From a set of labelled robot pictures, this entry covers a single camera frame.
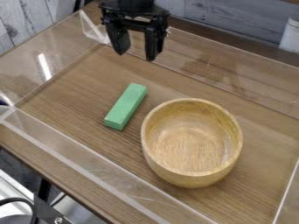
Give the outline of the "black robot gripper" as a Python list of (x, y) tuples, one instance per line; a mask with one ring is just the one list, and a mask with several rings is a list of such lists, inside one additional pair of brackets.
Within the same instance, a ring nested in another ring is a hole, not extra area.
[(130, 47), (128, 30), (144, 32), (145, 59), (153, 61), (164, 49), (169, 11), (154, 0), (101, 0), (98, 8), (114, 52), (122, 55)]

